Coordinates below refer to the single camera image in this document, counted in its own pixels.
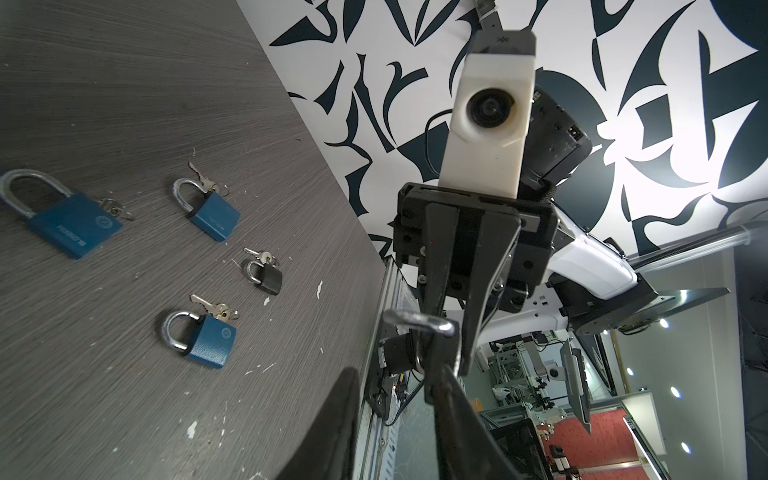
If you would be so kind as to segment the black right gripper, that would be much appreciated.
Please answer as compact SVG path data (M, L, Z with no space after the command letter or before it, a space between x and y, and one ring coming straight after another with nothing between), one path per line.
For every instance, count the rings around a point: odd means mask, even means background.
M400 266L416 266L426 277L422 311L440 317L446 288L449 297L467 300L459 376L470 370L488 297L499 276L506 278L502 270L518 234L499 306L509 313L520 312L542 283L558 223L550 203L416 183L398 192L393 250ZM456 261L451 265L453 250Z

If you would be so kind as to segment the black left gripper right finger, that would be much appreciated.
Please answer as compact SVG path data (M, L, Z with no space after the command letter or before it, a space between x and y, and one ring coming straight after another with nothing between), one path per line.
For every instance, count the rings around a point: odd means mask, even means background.
M487 431L453 372L440 366L432 378L440 479L521 479Z

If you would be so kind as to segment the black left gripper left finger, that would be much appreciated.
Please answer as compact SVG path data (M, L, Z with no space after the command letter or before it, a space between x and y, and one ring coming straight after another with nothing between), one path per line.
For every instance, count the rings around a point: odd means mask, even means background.
M360 404L359 373L347 367L277 479L352 479Z

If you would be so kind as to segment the black padlock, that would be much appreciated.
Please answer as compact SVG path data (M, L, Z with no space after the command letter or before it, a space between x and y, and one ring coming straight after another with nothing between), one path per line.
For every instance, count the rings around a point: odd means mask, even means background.
M406 333L387 338L380 347L380 365L387 374L416 370L422 375L425 401L433 405L448 373L458 375L460 323L445 317L407 310L385 310L381 319Z
M251 256L243 265L246 279L269 295L278 295L282 290L283 273L277 258L269 251L244 248L244 252Z

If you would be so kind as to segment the blue padlock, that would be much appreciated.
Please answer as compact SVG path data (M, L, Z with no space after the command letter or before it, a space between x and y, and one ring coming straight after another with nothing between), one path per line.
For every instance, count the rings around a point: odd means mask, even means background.
M220 194L218 183L205 176L191 161L188 162L188 166L197 175L197 179L175 180L172 195L192 224L213 240L226 242L237 226L241 213ZM202 194L203 201L199 207L194 207L183 197L184 185L192 186Z
M46 183L63 199L35 212L12 191L16 180L31 178ZM113 198L99 202L69 189L53 176L33 169L14 169L1 176L1 199L25 219L27 227L73 259L80 259L118 232L122 220L135 217Z
M208 368L222 369L232 353L237 328L232 321L239 318L239 311L226 303L210 302L197 294L190 295L190 301L205 309L204 314L189 310L169 313L159 327L161 341L170 349L179 352L191 361ZM173 335L177 320L190 320L193 324L186 340Z

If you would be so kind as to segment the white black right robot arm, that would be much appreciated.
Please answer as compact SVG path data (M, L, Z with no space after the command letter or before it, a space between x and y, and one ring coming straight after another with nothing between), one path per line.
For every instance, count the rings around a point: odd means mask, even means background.
M725 288L658 291L641 273L696 255L714 237L630 260L555 205L557 185L586 158L590 144L536 89L516 198L416 183L400 190L394 249L399 264L418 269L421 310L440 317L447 298L465 304L460 318L424 328L415 357L427 370L446 363L465 375L479 344L533 332L632 335L726 294Z

